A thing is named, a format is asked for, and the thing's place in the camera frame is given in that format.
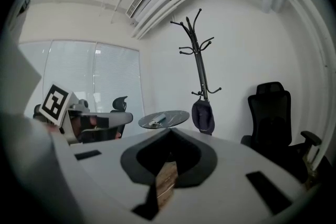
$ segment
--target round table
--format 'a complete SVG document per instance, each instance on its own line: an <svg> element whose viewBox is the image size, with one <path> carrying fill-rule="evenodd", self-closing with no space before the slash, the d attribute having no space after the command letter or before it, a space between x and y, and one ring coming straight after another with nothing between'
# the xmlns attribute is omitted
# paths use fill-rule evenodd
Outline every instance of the round table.
<svg viewBox="0 0 336 224"><path fill-rule="evenodd" d="M161 114L165 114L166 118L160 121L158 124L149 125L152 120ZM170 128L185 122L187 119L189 119L189 116L189 113L183 110L162 111L141 118L138 121L138 124L140 127L146 129Z"/></svg>

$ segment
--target chair armrest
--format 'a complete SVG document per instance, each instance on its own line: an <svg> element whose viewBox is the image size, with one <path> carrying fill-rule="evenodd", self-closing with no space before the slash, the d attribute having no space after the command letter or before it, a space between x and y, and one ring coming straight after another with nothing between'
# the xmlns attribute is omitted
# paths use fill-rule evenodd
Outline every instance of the chair armrest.
<svg viewBox="0 0 336 224"><path fill-rule="evenodd" d="M322 143L322 140L317 135L309 131L303 131L301 135L306 139L305 143L309 143L313 146L319 146Z"/></svg>
<svg viewBox="0 0 336 224"><path fill-rule="evenodd" d="M245 146L248 146L248 147L251 147L251 141L252 141L252 136L250 135L244 135L240 141L241 144L245 145Z"/></svg>

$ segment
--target coat rack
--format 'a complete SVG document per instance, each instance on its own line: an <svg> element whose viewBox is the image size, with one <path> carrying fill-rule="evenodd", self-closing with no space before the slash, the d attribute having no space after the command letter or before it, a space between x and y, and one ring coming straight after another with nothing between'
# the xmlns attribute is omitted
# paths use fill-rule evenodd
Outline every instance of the coat rack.
<svg viewBox="0 0 336 224"><path fill-rule="evenodd" d="M181 49L190 49L190 50L192 50L192 52L190 52L190 53L180 51L180 54L186 54L186 55L192 55L192 54L194 54L195 55L198 76L200 77L201 91L199 91L198 93L192 92L192 94L199 95L199 98L203 97L204 100L208 101L208 94L207 93L208 92L209 93L216 93L216 92L220 91L221 88L217 89L214 92L209 91L208 83L207 83L207 80L206 80L205 68L204 68L203 58L202 58L202 53L201 52L203 50L205 50L211 44L211 40L214 39L214 37L207 39L200 46L198 45L198 41L197 41L197 37L196 37L196 33L195 33L195 23L196 23L196 20L197 20L197 18L198 18L198 16L199 16L199 14L200 14L201 11L202 11L202 9L200 8L199 11L198 11L198 13L197 13L197 16L196 16L196 18L194 20L194 26L193 27L190 24L189 18L188 17L186 18L189 29L186 28L186 26L183 24L183 22L176 23L176 22L171 21L171 24L176 24L176 25L182 26L183 29L188 34L188 36L189 36L189 38L191 40L191 44L193 46L192 48L191 47L180 47L179 48L180 50Z"/></svg>

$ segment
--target white wall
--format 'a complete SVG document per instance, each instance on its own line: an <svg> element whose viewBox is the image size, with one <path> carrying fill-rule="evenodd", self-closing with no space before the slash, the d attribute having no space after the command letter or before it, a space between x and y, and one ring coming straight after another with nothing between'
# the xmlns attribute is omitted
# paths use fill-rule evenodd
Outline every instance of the white wall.
<svg viewBox="0 0 336 224"><path fill-rule="evenodd" d="M223 88L209 94L214 136L239 142L243 135L251 135L247 97L255 94L258 84L270 81L280 81L291 93L293 142L301 140L302 130L314 132L322 109L316 102L321 94L315 71L318 55L294 9L265 14L261 0L190 0L175 11L173 20L193 19L199 8L203 11L196 23L198 41L215 37L203 53L208 85L212 91ZM197 100L191 91L200 90L195 58L179 54L178 47L190 46L190 41L181 27L169 23L171 19L144 39L152 49L155 108L190 112ZM195 130L191 118L180 127Z"/></svg>
<svg viewBox="0 0 336 224"><path fill-rule="evenodd" d="M145 114L153 113L151 58L148 47L144 41L129 38L132 27L127 23L110 24L110 11L104 11L100 17L98 14L99 7L84 4L32 5L27 12L19 42L73 39L97 41L138 50L144 111Z"/></svg>

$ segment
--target office chair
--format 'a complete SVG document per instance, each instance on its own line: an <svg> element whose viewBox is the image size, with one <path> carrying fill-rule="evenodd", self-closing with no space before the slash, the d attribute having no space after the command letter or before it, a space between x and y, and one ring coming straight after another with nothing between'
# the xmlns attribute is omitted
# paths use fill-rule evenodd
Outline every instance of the office chair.
<svg viewBox="0 0 336 224"><path fill-rule="evenodd" d="M311 145L318 146L322 141L315 134L303 131L305 142L289 146L292 141L290 93L280 82L264 83L257 87L256 95L248 98L248 104L253 133L243 136L241 144L251 147L304 183L308 172L302 158Z"/></svg>
<svg viewBox="0 0 336 224"><path fill-rule="evenodd" d="M126 107L127 107L127 103L125 102L125 99L127 97L128 96L116 98L112 103L112 106L113 106L114 110L111 110L110 112L111 113L113 113L113 112L125 112ZM124 129L125 129L125 125L122 125L122 126L118 127L118 132L121 134L121 136L122 136L122 133L124 132Z"/></svg>

